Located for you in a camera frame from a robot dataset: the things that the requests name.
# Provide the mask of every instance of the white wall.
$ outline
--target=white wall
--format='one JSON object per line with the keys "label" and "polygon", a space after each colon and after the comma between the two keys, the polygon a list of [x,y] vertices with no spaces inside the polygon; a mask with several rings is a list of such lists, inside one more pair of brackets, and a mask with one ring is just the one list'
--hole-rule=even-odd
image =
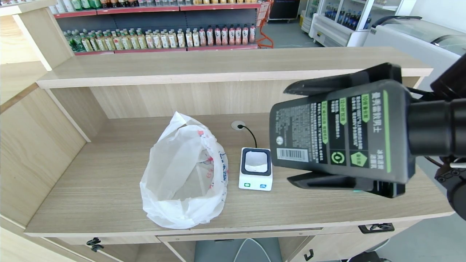
{"label": "white wall", "polygon": [[417,0],[411,15],[466,33],[466,0]]}

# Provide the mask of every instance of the wooden panel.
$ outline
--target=wooden panel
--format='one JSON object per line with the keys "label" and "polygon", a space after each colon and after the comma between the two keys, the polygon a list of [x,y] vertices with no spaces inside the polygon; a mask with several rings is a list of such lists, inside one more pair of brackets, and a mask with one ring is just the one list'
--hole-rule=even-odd
{"label": "wooden panel", "polygon": [[221,239],[244,239],[244,238],[265,238],[265,237],[292,237],[301,235],[318,234],[321,228],[308,228],[303,230],[290,231],[259,231],[259,232],[244,232],[244,233],[228,233],[228,234],[194,234],[194,235],[168,235],[159,236],[162,242],[171,241],[201,241],[201,240],[221,240]]}
{"label": "wooden panel", "polygon": [[[47,71],[41,62],[23,62],[13,64],[3,64],[0,66],[0,104],[5,104],[7,101],[21,93],[26,88],[34,85],[35,81],[43,76]],[[9,101],[10,105],[5,108],[2,106],[1,112],[6,108],[18,102],[26,93],[13,101]]]}
{"label": "wooden panel", "polygon": [[397,229],[394,232],[377,234],[345,233],[309,237],[286,262],[306,262],[304,255],[309,256],[309,249],[313,250],[314,257],[308,262],[349,259],[403,230],[405,228]]}
{"label": "wooden panel", "polygon": [[15,14],[13,18],[47,71],[74,56],[49,8]]}
{"label": "wooden panel", "polygon": [[[93,238],[61,237],[60,239],[70,245],[83,245]],[[99,240],[101,241],[101,245],[160,243],[160,240],[154,235],[99,237]]]}
{"label": "wooden panel", "polygon": [[0,122],[1,215],[26,226],[85,141],[41,89]]}
{"label": "wooden panel", "polygon": [[182,261],[194,262],[195,241],[164,242],[164,244]]}
{"label": "wooden panel", "polygon": [[279,48],[75,56],[38,81],[41,88],[310,79],[384,62],[403,76],[432,68],[392,47]]}
{"label": "wooden panel", "polygon": [[[188,230],[161,228],[142,209],[139,182],[149,150],[170,119],[111,119],[69,165],[26,232],[58,237],[125,236],[135,235],[134,232],[156,236],[239,233],[397,222],[453,214],[447,199],[419,168],[406,185],[406,194],[394,199],[345,190],[299,190],[287,177],[303,171],[276,166],[271,192],[239,189],[241,148],[253,146],[254,141],[247,131],[233,130],[231,122],[243,120],[254,132],[258,146],[269,148],[269,114],[215,115],[196,119],[209,127],[228,156],[225,207],[208,224]],[[303,207],[312,207],[312,211]]]}
{"label": "wooden panel", "polygon": [[168,117],[270,112],[296,80],[91,87],[108,118]]}
{"label": "wooden panel", "polygon": [[[421,222],[422,220],[411,220],[411,221],[400,221],[394,222],[393,226],[395,229],[398,228],[409,228],[414,226],[415,224]],[[321,231],[317,232],[317,234],[340,234],[340,233],[357,233],[361,232],[357,226],[345,226],[345,227],[327,227],[323,228]]]}
{"label": "wooden panel", "polygon": [[279,237],[281,258],[286,261],[302,245],[307,236]]}
{"label": "wooden panel", "polygon": [[136,262],[179,262],[179,258],[164,244],[142,244]]}
{"label": "wooden panel", "polygon": [[48,93],[88,142],[108,120],[89,87],[49,90]]}
{"label": "wooden panel", "polygon": [[125,244],[106,245],[103,249],[100,249],[97,252],[113,258],[118,262],[135,262],[138,250],[138,244]]}
{"label": "wooden panel", "polygon": [[74,262],[6,229],[0,228],[0,234],[0,253],[3,262]]}
{"label": "wooden panel", "polygon": [[34,49],[12,16],[0,17],[0,25],[0,63],[2,65],[6,63],[39,61]]}

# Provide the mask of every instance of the black cable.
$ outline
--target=black cable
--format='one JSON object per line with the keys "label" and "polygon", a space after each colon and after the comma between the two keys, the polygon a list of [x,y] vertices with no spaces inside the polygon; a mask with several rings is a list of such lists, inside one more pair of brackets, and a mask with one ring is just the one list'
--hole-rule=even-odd
{"label": "black cable", "polygon": [[249,131],[249,133],[251,133],[251,135],[252,135],[252,136],[253,136],[253,138],[254,138],[254,144],[256,145],[256,148],[257,148],[257,141],[256,141],[256,137],[255,137],[255,136],[254,136],[254,134],[251,132],[251,130],[250,130],[250,129],[249,129],[247,126],[245,126],[245,125],[242,125],[242,124],[239,124],[239,125],[238,125],[238,128],[239,128],[239,129],[246,128],[246,129]]}
{"label": "black cable", "polygon": [[425,157],[425,159],[429,160],[429,162],[431,162],[432,164],[438,166],[438,167],[442,167],[443,165],[440,164],[439,162],[433,160],[431,157]]}

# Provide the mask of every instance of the drawer handle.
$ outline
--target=drawer handle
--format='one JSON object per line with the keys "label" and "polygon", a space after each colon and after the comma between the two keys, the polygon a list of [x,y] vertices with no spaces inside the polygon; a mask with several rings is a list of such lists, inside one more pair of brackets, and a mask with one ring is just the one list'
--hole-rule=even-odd
{"label": "drawer handle", "polygon": [[94,251],[94,252],[97,252],[100,249],[103,249],[103,246],[99,245],[99,244],[94,245],[94,246],[91,247],[91,250]]}
{"label": "drawer handle", "polygon": [[95,238],[93,238],[93,239],[87,241],[87,242],[86,242],[86,245],[88,245],[88,246],[94,246],[94,245],[96,245],[96,244],[98,244],[98,243],[100,243],[100,242],[102,242],[102,241],[100,241],[100,239],[99,239],[98,237],[95,237]]}
{"label": "drawer handle", "polygon": [[314,250],[312,250],[312,249],[309,249],[309,256],[308,256],[308,254],[304,254],[304,259],[306,261],[309,261],[309,259],[311,259],[313,257],[314,257]]}
{"label": "drawer handle", "polygon": [[393,232],[395,231],[395,227],[392,223],[383,223],[383,224],[373,224],[370,228],[367,226],[358,226],[359,230],[363,234],[374,234],[374,233],[381,233],[381,232]]}

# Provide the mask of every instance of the display cooler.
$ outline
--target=display cooler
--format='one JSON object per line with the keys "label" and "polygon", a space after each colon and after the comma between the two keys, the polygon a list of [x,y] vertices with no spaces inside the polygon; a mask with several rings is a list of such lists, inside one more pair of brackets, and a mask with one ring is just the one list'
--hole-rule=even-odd
{"label": "display cooler", "polygon": [[362,46],[375,21],[409,15],[416,0],[321,0],[309,36],[325,47]]}
{"label": "display cooler", "polygon": [[466,53],[466,34],[421,17],[386,17],[372,25],[364,46],[392,46],[432,66],[417,86],[430,91],[430,84]]}
{"label": "display cooler", "polygon": [[309,31],[311,30],[312,18],[314,17],[314,14],[317,13],[320,2],[321,0],[309,0],[306,5],[306,9],[304,10],[303,22],[301,25],[301,29],[306,33],[309,33]]}

